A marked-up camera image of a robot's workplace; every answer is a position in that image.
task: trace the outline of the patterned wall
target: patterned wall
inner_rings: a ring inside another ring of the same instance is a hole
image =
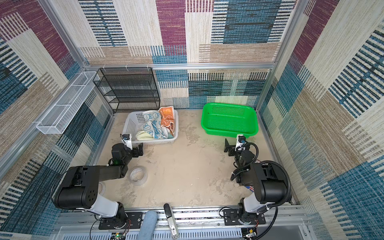
[[[274,61],[296,0],[51,3],[90,64],[125,65]]]
[[[310,0],[260,111],[318,239],[384,239],[383,21]]]
[[[61,210],[50,200],[53,181],[70,166],[88,165],[109,121],[94,91],[62,135],[41,133],[0,183],[2,239],[48,239]]]
[[[37,0],[0,1],[0,156],[78,70]]]
[[[206,103],[256,107],[269,69],[156,70],[162,106],[203,108]]]

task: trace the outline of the green plastic basket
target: green plastic basket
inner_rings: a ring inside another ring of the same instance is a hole
[[[256,135],[259,131],[253,108],[225,103],[207,103],[203,107],[201,126],[207,134],[237,137]]]

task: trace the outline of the white basket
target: white basket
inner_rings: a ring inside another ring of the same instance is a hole
[[[43,134],[63,134],[92,91],[94,71],[82,72],[36,126]]]
[[[145,145],[173,143],[176,140],[177,135],[179,133],[179,116],[177,115],[177,111],[176,110],[174,111],[175,111],[175,136],[173,138],[136,141],[136,133],[138,128],[141,127],[146,122],[142,114],[145,111],[131,112],[128,115],[127,120],[125,120],[122,134],[130,134],[132,137],[132,145],[135,145],[135,146],[140,143],[144,143]]]

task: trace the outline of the beige floor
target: beige floor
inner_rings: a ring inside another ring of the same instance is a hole
[[[131,169],[144,166],[148,172],[147,182],[133,186],[128,174],[123,179],[105,181],[104,196],[119,201],[125,207],[171,206],[220,206],[236,205],[251,191],[230,181],[234,170],[234,157],[224,153],[225,137],[208,135],[200,125],[202,110],[178,110],[179,136],[173,144],[144,146],[144,155],[133,158]],[[107,164],[113,144],[121,142],[120,134],[127,113],[119,113],[107,143],[101,153],[99,164]],[[258,159],[272,160],[262,131],[247,139],[259,150]],[[235,144],[235,138],[228,138]]]

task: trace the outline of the white plastic basket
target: white plastic basket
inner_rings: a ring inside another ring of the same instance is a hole
[[[136,141],[136,133],[140,126],[142,126],[146,120],[143,117],[143,112],[145,111],[138,111],[138,112],[131,112],[127,120],[125,120],[124,128],[122,130],[122,134],[130,134],[132,137],[132,145],[138,145],[140,143],[144,143],[144,145],[156,145],[156,144],[166,144],[166,143],[173,143],[177,135],[179,133],[179,116],[177,115],[177,111],[175,111],[175,136],[171,139],[154,139],[154,140],[142,140],[142,141]]]

